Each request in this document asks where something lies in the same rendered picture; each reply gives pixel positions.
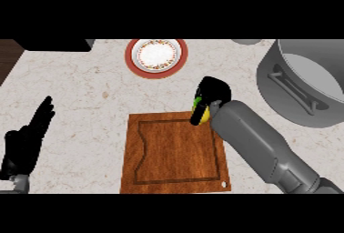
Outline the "black appliance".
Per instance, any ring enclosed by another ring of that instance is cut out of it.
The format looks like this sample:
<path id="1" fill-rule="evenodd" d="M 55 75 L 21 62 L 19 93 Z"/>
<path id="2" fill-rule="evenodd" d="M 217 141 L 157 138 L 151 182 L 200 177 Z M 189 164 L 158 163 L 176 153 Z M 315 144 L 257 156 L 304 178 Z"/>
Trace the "black appliance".
<path id="1" fill-rule="evenodd" d="M 15 42 L 28 51 L 89 52 L 95 39 L 16 39 Z"/>

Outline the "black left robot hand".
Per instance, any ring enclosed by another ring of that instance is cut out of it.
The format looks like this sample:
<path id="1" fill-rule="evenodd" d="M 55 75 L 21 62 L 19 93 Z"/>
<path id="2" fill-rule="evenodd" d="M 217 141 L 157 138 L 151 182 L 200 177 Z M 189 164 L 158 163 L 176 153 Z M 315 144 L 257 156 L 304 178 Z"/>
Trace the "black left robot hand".
<path id="1" fill-rule="evenodd" d="M 19 130 L 6 132 L 6 153 L 0 167 L 0 179 L 30 175 L 36 169 L 42 142 L 55 116 L 52 97 L 47 96 L 33 119 Z"/>

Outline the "red-rimmed floral plate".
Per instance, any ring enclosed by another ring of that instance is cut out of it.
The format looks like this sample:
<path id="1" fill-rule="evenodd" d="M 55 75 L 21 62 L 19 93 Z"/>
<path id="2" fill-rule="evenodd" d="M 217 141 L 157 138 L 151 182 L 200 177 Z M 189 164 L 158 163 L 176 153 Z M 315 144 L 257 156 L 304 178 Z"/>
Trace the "red-rimmed floral plate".
<path id="1" fill-rule="evenodd" d="M 133 39 L 127 44 L 127 67 L 143 78 L 172 76 L 186 61 L 188 44 L 183 39 Z"/>

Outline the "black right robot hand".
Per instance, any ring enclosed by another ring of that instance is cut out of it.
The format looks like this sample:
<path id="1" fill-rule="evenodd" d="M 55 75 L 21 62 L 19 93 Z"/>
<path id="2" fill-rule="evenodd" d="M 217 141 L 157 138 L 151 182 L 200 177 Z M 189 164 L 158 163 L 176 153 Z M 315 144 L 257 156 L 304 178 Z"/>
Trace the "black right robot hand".
<path id="1" fill-rule="evenodd" d="M 232 101 L 232 89 L 225 81 L 205 76 L 194 97 L 194 110 L 189 122 L 198 126 L 203 122 L 205 112 L 210 112 L 210 117 L 216 116 L 219 109 Z"/>

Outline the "grey round object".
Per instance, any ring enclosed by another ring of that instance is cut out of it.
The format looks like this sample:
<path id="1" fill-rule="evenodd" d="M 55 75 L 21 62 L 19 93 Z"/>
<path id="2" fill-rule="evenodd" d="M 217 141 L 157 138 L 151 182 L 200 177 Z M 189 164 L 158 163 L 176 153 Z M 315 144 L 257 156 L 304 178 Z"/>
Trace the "grey round object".
<path id="1" fill-rule="evenodd" d="M 262 39 L 232 39 L 232 41 L 245 46 L 251 46 L 260 43 Z"/>

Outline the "grey metal pot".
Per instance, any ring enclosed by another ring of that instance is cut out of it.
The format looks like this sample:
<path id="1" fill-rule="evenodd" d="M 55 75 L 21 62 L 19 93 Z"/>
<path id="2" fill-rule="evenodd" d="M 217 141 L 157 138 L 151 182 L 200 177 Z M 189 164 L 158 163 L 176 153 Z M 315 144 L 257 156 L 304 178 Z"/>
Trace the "grey metal pot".
<path id="1" fill-rule="evenodd" d="M 278 39 L 257 68 L 262 97 L 294 124 L 344 122 L 344 39 Z"/>

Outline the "brown wooden cutting board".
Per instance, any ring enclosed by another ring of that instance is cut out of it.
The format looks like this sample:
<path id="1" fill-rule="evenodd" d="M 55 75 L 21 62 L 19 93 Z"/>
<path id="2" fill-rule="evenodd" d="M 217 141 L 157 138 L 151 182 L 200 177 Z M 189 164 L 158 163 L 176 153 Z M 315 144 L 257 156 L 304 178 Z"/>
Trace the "brown wooden cutting board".
<path id="1" fill-rule="evenodd" d="M 123 194 L 205 193 L 232 189 L 223 140 L 189 112 L 132 114 Z"/>

